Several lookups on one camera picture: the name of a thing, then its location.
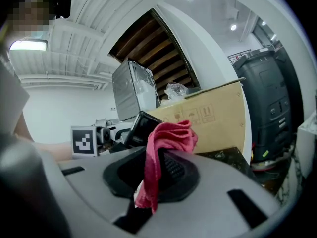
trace person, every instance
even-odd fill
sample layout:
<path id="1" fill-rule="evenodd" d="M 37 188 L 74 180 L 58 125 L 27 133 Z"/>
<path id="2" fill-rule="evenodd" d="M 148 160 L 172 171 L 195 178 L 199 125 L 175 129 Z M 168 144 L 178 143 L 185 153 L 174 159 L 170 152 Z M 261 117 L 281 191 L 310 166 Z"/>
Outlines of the person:
<path id="1" fill-rule="evenodd" d="M 12 3 L 2 1 L 0 15 L 0 69 L 7 69 L 19 80 L 9 59 L 10 46 L 26 37 L 38 34 L 48 28 L 52 19 L 49 0 L 13 0 Z M 14 133 L 17 137 L 31 141 L 38 149 L 49 151 L 57 161 L 72 158 L 71 143 L 41 144 L 34 142 L 23 113 Z"/>

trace green sticker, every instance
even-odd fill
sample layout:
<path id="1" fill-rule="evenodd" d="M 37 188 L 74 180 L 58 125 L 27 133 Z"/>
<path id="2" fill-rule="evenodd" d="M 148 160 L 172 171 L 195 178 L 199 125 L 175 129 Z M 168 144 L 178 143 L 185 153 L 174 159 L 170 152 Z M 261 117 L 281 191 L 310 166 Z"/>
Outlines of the green sticker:
<path id="1" fill-rule="evenodd" d="M 266 155 L 268 155 L 268 151 L 266 150 L 265 153 L 263 153 L 262 157 L 265 158 Z"/>

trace plastic bag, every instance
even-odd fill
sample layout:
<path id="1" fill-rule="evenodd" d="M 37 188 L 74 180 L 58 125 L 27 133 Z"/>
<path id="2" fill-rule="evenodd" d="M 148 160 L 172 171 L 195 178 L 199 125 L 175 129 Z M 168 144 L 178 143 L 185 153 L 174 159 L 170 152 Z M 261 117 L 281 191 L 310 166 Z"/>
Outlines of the plastic bag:
<path id="1" fill-rule="evenodd" d="M 164 105 L 170 105 L 175 102 L 179 102 L 184 99 L 185 95 L 188 94 L 188 88 L 182 84 L 171 82 L 166 86 L 164 92 L 168 96 L 168 100 L 165 101 Z"/>

